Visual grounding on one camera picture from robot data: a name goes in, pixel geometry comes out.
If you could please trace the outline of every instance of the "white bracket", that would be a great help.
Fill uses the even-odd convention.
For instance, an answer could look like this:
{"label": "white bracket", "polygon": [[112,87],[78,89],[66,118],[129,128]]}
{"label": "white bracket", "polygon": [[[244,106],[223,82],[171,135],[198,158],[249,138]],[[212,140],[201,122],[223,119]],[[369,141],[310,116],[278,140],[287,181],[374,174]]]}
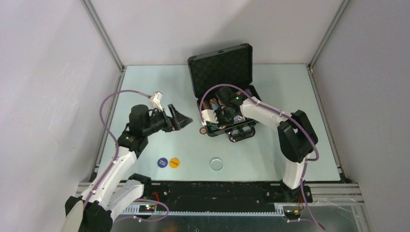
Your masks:
{"label": "white bracket", "polygon": [[206,122],[212,122],[212,123],[218,124],[218,119],[217,119],[217,116],[214,110],[203,110],[201,114],[203,118],[203,121],[202,121],[203,126],[206,126]]}
{"label": "white bracket", "polygon": [[149,98],[149,104],[151,105],[152,109],[158,109],[159,111],[162,111],[161,98],[162,93],[159,91],[156,91],[151,95],[151,97]]}

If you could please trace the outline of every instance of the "open black case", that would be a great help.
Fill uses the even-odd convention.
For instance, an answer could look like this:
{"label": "open black case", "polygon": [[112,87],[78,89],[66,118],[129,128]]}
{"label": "open black case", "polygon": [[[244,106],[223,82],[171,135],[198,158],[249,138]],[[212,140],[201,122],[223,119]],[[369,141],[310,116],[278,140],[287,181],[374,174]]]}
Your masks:
{"label": "open black case", "polygon": [[[252,83],[252,46],[244,43],[203,55],[193,56],[188,59],[188,67],[192,81],[192,88],[197,103],[208,89],[217,84],[231,84],[244,89],[252,96],[261,99]],[[218,88],[212,90],[205,97],[205,101],[216,98]],[[255,135],[253,119],[242,119],[234,125],[219,127],[216,125],[205,126],[207,134],[211,137],[228,134],[231,142],[238,142]]]}

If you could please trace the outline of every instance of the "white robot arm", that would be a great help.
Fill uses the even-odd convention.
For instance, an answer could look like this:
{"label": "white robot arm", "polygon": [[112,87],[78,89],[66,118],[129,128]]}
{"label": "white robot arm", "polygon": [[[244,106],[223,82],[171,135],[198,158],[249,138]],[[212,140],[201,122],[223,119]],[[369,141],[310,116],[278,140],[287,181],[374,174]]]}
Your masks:
{"label": "white robot arm", "polygon": [[[230,95],[230,90],[223,88],[221,90],[225,91],[226,96]],[[237,112],[239,109],[241,116],[255,119],[269,128],[278,131],[280,148],[283,155],[287,158],[285,175],[282,181],[290,189],[297,188],[300,185],[305,160],[309,158],[313,148],[302,132],[298,131],[297,127],[282,114],[292,115],[292,118],[298,121],[298,123],[308,131],[310,137],[316,144],[318,139],[306,114],[300,110],[294,114],[282,111],[262,103],[256,97],[252,97],[252,99],[246,98],[244,101],[241,101],[239,97],[235,98],[239,100],[236,101],[233,99],[233,101],[230,101],[230,105],[235,108],[236,104],[237,109],[232,111]],[[223,118],[221,115],[227,115],[228,113],[229,112],[222,113],[221,111],[203,110],[201,112],[203,118],[202,123],[212,122],[218,124],[222,121],[226,121],[226,116]]]}
{"label": "white robot arm", "polygon": [[[67,218],[79,218],[70,216],[72,211],[82,213],[82,217],[65,228],[81,232],[110,231],[115,219],[128,205],[142,196],[151,196],[151,179],[140,174],[133,174],[119,191],[113,192],[148,144],[148,136],[161,130],[179,131],[192,122],[191,118],[178,112],[172,104],[168,105],[172,116],[167,116],[161,108],[161,97],[160,92],[150,96],[149,103],[153,110],[149,110],[146,105],[136,105],[131,109],[130,122],[117,139],[118,153],[80,197],[71,196],[66,201]],[[83,211],[76,210],[79,204],[83,205]]]}

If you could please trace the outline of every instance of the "black base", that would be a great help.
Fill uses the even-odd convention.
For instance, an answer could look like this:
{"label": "black base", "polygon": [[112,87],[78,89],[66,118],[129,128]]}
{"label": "black base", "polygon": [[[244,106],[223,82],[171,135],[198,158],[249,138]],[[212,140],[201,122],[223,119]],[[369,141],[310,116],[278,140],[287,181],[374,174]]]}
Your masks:
{"label": "black base", "polygon": [[[67,215],[74,205],[82,201],[81,197],[69,197],[65,203],[65,214]],[[88,202],[83,212],[83,220],[81,222],[79,232],[109,232],[113,227],[111,218],[111,210],[105,211],[98,201],[93,203]]]}
{"label": "black base", "polygon": [[[188,212],[275,212],[273,203],[296,203],[300,188],[289,189],[280,182],[153,182],[152,191],[170,211]],[[308,203],[310,187],[304,186]]]}

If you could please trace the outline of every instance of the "purple wire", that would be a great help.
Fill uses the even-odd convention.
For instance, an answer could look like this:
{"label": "purple wire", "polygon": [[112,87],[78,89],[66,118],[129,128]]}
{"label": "purple wire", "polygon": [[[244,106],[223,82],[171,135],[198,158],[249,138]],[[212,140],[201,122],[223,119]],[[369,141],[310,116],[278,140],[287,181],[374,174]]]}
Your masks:
{"label": "purple wire", "polygon": [[294,123],[294,124],[300,129],[300,131],[306,136],[307,140],[309,141],[310,145],[312,145],[312,148],[313,148],[313,150],[315,151],[316,157],[315,157],[314,159],[306,159],[306,160],[305,160],[305,164],[304,164],[304,166],[303,166],[303,171],[302,171],[302,175],[301,175],[301,178],[300,178],[300,184],[299,184],[299,186],[300,186],[300,189],[301,189],[301,191],[302,191],[302,197],[303,197],[303,200],[304,200],[304,202],[305,202],[306,208],[307,208],[307,210],[309,211],[310,216],[312,217],[313,221],[310,220],[310,219],[301,219],[301,220],[304,220],[304,221],[312,221],[312,222],[315,223],[317,226],[319,226],[322,230],[325,231],[326,228],[325,228],[322,224],[318,223],[317,220],[315,219],[315,217],[313,216],[312,211],[310,210],[310,207],[308,206],[308,201],[306,200],[305,191],[303,190],[303,179],[304,179],[304,177],[305,177],[306,169],[307,169],[307,167],[308,167],[308,161],[317,161],[317,160],[319,159],[319,151],[318,151],[317,147],[315,146],[315,143],[313,142],[312,138],[308,135],[308,133],[306,132],[306,130],[305,130],[296,120],[294,120],[291,116],[286,115],[286,114],[284,114],[284,113],[282,113],[282,112],[280,112],[280,111],[278,111],[278,110],[276,110],[276,109],[274,109],[274,108],[272,108],[272,107],[270,107],[270,106],[268,106],[268,105],[265,105],[263,102],[257,103],[257,102],[256,102],[254,99],[252,99],[252,98],[250,97],[250,95],[247,94],[243,89],[241,89],[241,88],[239,88],[239,87],[237,87],[237,86],[234,86],[234,85],[230,85],[230,84],[219,84],[219,85],[215,85],[215,86],[211,87],[210,89],[208,89],[208,91],[205,92],[205,94],[204,94],[204,95],[202,96],[202,98],[201,98],[201,102],[199,103],[199,115],[200,115],[200,118],[201,118],[201,122],[204,120],[203,117],[202,117],[202,104],[204,103],[204,99],[205,99],[206,95],[207,95],[211,90],[213,90],[213,89],[215,89],[215,88],[218,88],[218,87],[223,87],[223,86],[228,86],[228,87],[231,87],[231,88],[235,88],[235,89],[241,91],[252,103],[256,104],[257,106],[260,106],[260,107],[262,107],[262,108],[264,108],[264,109],[267,109],[267,110],[269,110],[269,111],[271,111],[271,112],[273,112],[273,113],[275,113],[275,114],[277,114],[277,115],[279,115],[279,116],[283,116],[283,117],[287,118],[287,119],[290,120],[292,123]]}
{"label": "purple wire", "polygon": [[[114,92],[114,93],[108,95],[108,96],[104,99],[104,101],[101,103],[101,106],[100,106],[100,120],[101,120],[101,122],[102,122],[102,126],[103,126],[104,129],[107,131],[107,133],[111,136],[111,138],[113,138],[113,140],[114,140],[114,142],[115,142],[115,144],[116,144],[116,145],[115,145],[116,152],[115,152],[115,155],[114,155],[113,160],[117,160],[117,158],[118,158],[119,145],[118,145],[117,139],[115,138],[115,136],[113,135],[113,133],[110,131],[110,129],[108,128],[107,124],[104,122],[103,107],[104,107],[105,103],[108,101],[108,99],[112,98],[113,96],[115,96],[115,95],[117,95],[117,94],[124,93],[124,92],[138,93],[138,94],[140,94],[140,95],[142,95],[142,96],[144,96],[144,97],[150,98],[150,96],[149,96],[148,94],[145,94],[145,93],[143,93],[143,92],[136,91],[136,90],[131,90],[131,89],[126,89],[126,90],[120,90],[120,91],[117,91],[117,92]],[[104,172],[104,173],[101,175],[101,177],[98,179],[98,181],[97,181],[97,183],[95,184],[95,186],[94,186],[94,187],[92,188],[92,190],[89,192],[87,198],[84,200],[84,209],[86,208],[87,203],[88,203],[89,200],[91,199],[92,191],[96,190],[96,189],[100,186],[101,182],[105,179],[105,177],[107,176],[107,174],[110,172],[110,170],[112,169],[113,165],[114,165],[114,164],[111,162],[110,165],[108,166],[108,168],[105,170],[105,172]]]}
{"label": "purple wire", "polygon": [[[287,221],[287,220],[289,220],[289,219],[287,219],[286,216],[285,216],[285,217],[283,217],[283,220]],[[312,220],[310,220],[310,219],[305,219],[305,218],[301,218],[300,220],[297,220],[297,219],[289,220],[289,222],[300,222],[300,221],[309,221],[309,222],[314,223],[314,221],[312,221]]]}
{"label": "purple wire", "polygon": [[135,200],[134,202],[152,202],[152,203],[155,203],[155,204],[160,204],[160,205],[164,206],[164,208],[166,209],[167,212],[164,216],[162,216],[158,219],[153,219],[153,220],[143,219],[143,218],[136,217],[135,215],[133,215],[133,216],[125,216],[125,217],[117,218],[117,220],[115,220],[115,222],[119,222],[119,221],[126,220],[126,219],[138,219],[138,220],[141,220],[141,221],[151,221],[152,222],[152,221],[162,220],[162,219],[166,218],[169,215],[169,208],[167,207],[166,204],[164,204],[162,202],[149,200],[149,199],[141,199],[141,198]]}

